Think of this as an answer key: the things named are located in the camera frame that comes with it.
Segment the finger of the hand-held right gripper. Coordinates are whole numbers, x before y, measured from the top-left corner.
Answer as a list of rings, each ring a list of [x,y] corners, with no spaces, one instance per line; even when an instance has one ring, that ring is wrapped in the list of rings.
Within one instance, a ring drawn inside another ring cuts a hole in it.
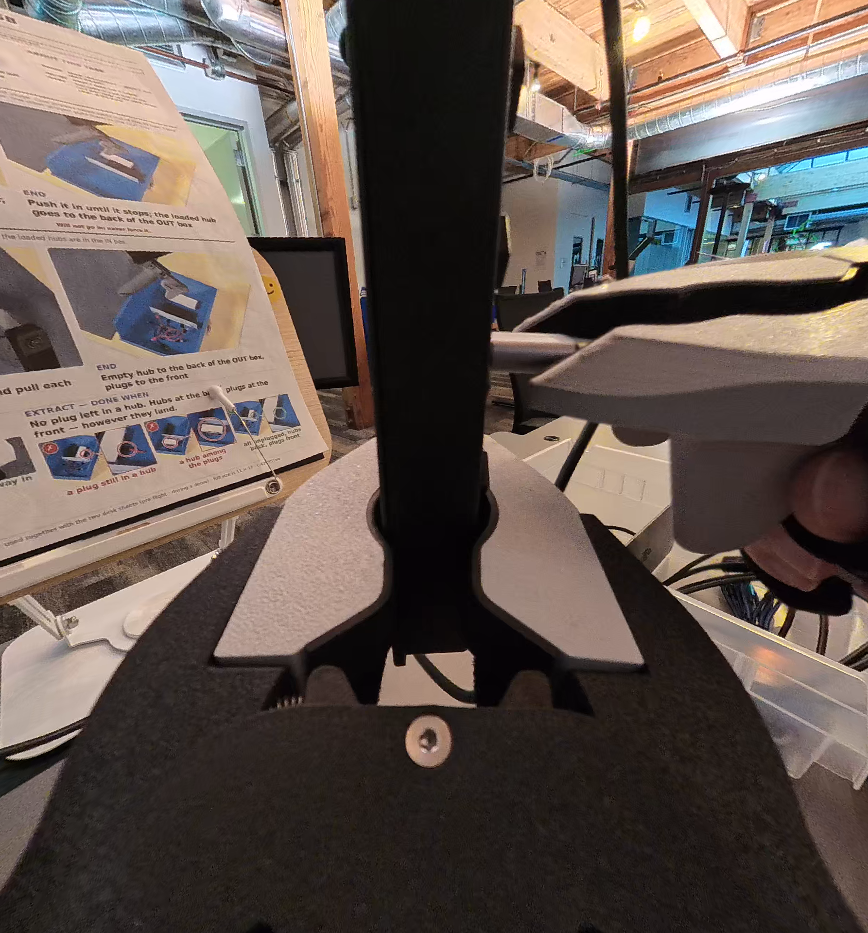
[[[868,406],[868,297],[823,311],[622,325],[534,380],[542,404],[612,427],[821,446]]]
[[[631,325],[794,315],[868,299],[868,242],[759,254],[632,276],[561,298],[513,331],[591,341]]]

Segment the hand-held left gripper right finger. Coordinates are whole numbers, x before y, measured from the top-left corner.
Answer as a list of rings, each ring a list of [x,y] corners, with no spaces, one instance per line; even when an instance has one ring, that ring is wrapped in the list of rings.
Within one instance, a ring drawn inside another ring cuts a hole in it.
[[[577,507],[490,437],[484,453],[495,513],[479,551],[486,605],[563,670],[641,670],[642,654]]]

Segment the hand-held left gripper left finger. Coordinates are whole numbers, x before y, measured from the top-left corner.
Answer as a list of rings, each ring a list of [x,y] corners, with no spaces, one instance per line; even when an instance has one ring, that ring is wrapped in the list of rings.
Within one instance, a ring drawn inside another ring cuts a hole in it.
[[[215,649],[226,665],[306,667],[386,596],[372,522],[377,443],[352,450],[285,501]]]

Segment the clear plastic bin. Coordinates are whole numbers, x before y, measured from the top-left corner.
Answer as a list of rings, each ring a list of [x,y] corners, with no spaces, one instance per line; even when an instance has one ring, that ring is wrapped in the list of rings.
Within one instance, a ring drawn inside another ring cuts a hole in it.
[[[670,504],[669,445],[629,448],[606,427],[597,430],[568,484],[580,512],[604,525],[634,531],[625,543],[640,544]],[[813,766],[858,790],[868,778],[868,670],[840,663],[868,637],[868,608],[831,621],[827,646],[815,651],[818,619],[799,612],[790,634],[779,631],[781,609],[768,632],[723,608],[720,587],[686,594],[684,586],[711,582],[716,571],[693,571],[672,586],[675,599],[708,634],[761,713],[790,777]]]

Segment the black usb hub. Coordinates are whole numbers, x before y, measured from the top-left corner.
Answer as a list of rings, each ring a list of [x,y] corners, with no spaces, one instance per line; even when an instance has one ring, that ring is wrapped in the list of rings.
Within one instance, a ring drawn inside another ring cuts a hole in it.
[[[393,656],[471,650],[512,2],[347,2]]]

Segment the person's right hand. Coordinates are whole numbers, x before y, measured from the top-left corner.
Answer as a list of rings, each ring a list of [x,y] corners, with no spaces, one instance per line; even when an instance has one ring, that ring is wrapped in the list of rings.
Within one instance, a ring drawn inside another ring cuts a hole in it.
[[[844,614],[868,603],[868,447],[839,446],[805,461],[786,518],[743,549],[759,580],[804,611]]]

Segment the black chair with grey seat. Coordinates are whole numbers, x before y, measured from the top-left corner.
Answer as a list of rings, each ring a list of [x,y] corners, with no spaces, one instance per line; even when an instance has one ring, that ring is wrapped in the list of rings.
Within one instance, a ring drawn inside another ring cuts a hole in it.
[[[514,331],[524,320],[543,311],[564,295],[562,288],[533,294],[498,295],[496,297],[498,330]],[[533,401],[529,378],[526,375],[511,372],[510,384],[513,397],[512,432],[514,434],[527,434],[557,418],[557,415],[540,409]]]

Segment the black monitor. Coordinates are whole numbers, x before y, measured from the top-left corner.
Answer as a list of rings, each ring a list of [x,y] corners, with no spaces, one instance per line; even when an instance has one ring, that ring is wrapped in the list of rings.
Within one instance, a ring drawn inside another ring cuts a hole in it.
[[[358,386],[346,241],[249,237],[277,279],[318,390]]]

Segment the white stand base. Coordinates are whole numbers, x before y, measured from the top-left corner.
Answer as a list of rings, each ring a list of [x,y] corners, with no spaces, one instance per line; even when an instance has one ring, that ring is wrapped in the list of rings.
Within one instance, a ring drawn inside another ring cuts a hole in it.
[[[0,659],[2,757],[31,760],[75,737],[125,655],[230,545],[236,524],[221,522],[213,551],[61,616],[31,596],[15,601],[37,627],[10,642]]]

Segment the printed instruction sheet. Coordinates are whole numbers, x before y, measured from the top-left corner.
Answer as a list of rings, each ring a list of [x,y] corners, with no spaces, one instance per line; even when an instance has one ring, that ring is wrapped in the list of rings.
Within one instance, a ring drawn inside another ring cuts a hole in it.
[[[326,451],[154,68],[0,9],[0,571]]]

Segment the long spiral silver duct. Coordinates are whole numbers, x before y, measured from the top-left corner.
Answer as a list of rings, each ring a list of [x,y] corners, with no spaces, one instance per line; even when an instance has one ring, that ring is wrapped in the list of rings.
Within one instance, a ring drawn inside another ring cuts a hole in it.
[[[776,104],[795,95],[860,76],[868,76],[868,52],[779,79],[764,87],[740,90],[685,109],[629,123],[626,138],[638,142],[754,107]]]

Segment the galvanised rectangular air duct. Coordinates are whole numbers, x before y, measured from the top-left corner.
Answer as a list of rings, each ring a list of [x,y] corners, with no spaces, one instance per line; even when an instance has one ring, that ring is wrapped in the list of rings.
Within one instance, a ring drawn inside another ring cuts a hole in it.
[[[587,152],[611,146],[608,124],[584,125],[556,100],[527,87],[520,92],[510,133],[533,143]]]

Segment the wooden post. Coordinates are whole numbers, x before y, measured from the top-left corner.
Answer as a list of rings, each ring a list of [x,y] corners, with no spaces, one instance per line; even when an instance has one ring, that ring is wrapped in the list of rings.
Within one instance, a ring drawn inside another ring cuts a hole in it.
[[[347,299],[354,327],[358,384],[344,390],[347,425],[374,426],[370,367],[357,280],[346,170],[332,80],[324,10],[318,1],[282,1],[300,127],[311,174],[321,234],[344,241],[349,275]]]

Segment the large round silver duct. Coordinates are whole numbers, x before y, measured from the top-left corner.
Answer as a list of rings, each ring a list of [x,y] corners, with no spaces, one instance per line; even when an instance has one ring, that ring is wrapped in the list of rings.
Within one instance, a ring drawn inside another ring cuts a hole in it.
[[[277,4],[255,1],[22,1],[30,17],[128,48],[194,44],[291,69]]]

